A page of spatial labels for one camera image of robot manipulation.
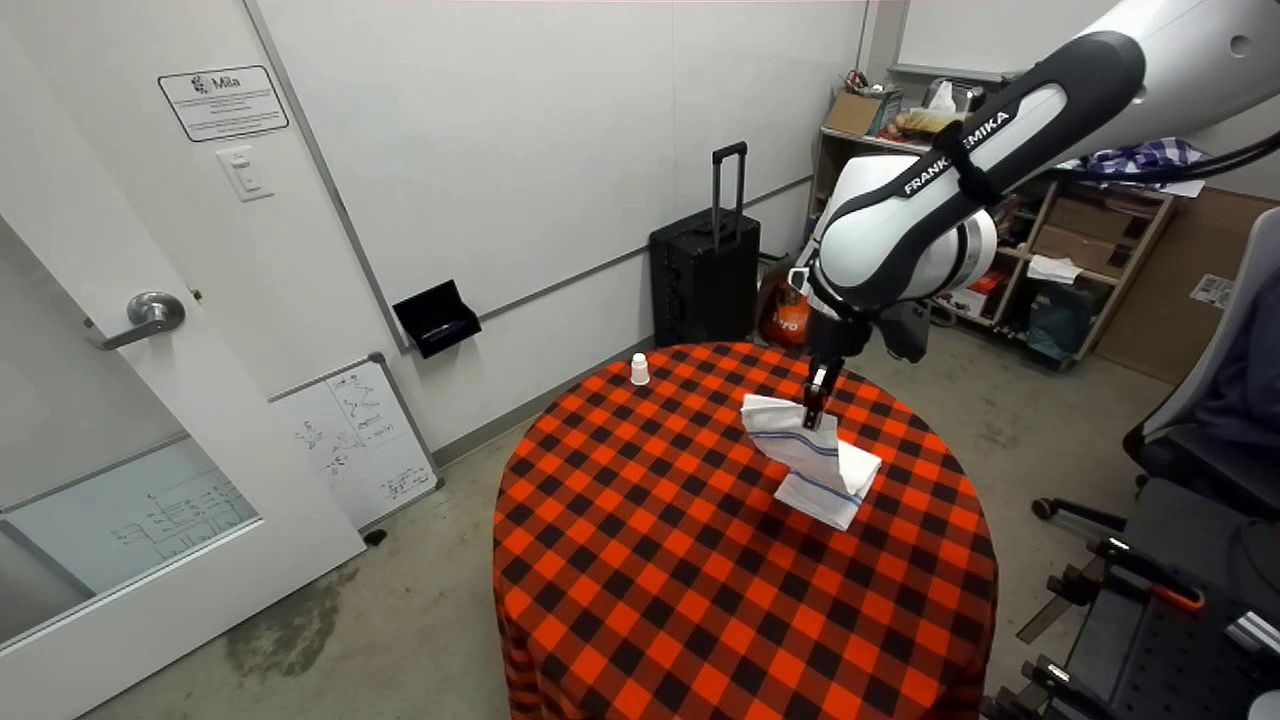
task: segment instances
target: suitcase handle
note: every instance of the suitcase handle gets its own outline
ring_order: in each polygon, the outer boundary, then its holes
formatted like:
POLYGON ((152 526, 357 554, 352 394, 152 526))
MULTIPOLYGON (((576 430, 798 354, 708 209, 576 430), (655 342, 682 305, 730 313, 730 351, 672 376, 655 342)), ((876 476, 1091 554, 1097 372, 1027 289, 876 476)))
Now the suitcase handle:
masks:
POLYGON ((735 215, 744 215, 744 189, 747 189, 747 143, 725 143, 711 150, 711 239, 720 249, 720 166, 725 160, 735 156, 735 215))

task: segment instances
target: whiteboard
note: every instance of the whiteboard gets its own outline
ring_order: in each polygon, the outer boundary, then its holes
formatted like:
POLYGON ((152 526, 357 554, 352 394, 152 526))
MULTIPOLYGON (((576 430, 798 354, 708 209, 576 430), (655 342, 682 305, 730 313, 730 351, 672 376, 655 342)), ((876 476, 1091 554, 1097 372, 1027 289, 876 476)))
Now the whiteboard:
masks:
POLYGON ((1115 0, 910 0, 905 67, 1017 77, 1115 0))
POLYGON ((5 514, 90 592, 108 592, 256 512, 194 440, 98 472, 5 514))
POLYGON ((863 0, 253 0, 383 305, 479 313, 644 249, 752 143, 747 195, 814 175, 863 0))
POLYGON ((357 526, 375 523, 440 482, 375 358, 287 390, 272 409, 357 526))

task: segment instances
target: chair wheel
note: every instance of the chair wheel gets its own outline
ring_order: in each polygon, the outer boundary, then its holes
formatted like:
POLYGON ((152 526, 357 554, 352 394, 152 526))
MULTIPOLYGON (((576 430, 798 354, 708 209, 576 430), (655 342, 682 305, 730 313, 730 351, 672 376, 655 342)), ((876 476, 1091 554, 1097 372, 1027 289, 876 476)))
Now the chair wheel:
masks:
POLYGON ((1040 496, 1040 501, 1032 501, 1032 512, 1037 512, 1040 519, 1054 519, 1054 514, 1055 514, 1055 505, 1054 505, 1048 496, 1040 496))

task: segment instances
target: plaid tablecloth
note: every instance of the plaid tablecloth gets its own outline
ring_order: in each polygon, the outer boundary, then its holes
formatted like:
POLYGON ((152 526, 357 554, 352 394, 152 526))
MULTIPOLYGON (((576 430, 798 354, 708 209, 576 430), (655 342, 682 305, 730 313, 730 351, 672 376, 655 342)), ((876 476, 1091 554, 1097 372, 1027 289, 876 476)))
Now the plaid tablecloth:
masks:
POLYGON ((771 501, 744 390, 799 394, 752 342, 613 358, 519 440, 493 514, 514 716, 976 716, 996 554, 949 445, 869 378, 842 436, 879 476, 849 533, 771 501))

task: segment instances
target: floor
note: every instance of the floor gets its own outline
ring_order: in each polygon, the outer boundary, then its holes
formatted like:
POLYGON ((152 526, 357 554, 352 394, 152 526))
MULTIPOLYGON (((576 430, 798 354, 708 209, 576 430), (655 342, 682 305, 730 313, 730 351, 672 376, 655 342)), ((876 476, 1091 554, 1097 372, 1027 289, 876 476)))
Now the floor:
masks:
MULTIPOLYGON (((862 376, 910 399, 976 478, 999 550, 999 632, 989 689, 1019 684, 1032 654, 1065 654, 1082 612, 1037 644, 1012 632, 1046 604, 1046 577, 1083 558, 1083 539, 1032 519, 1065 492, 1123 512, 1132 463, 1122 436, 1168 390, 1083 358, 1048 372, 969 327, 933 331, 923 363, 873 346, 862 376)), ((387 519, 387 539, 285 604, 244 620, 187 659, 98 708, 93 720, 488 720, 503 716, 488 596, 488 512, 532 413, 451 457, 446 492, 387 519)))

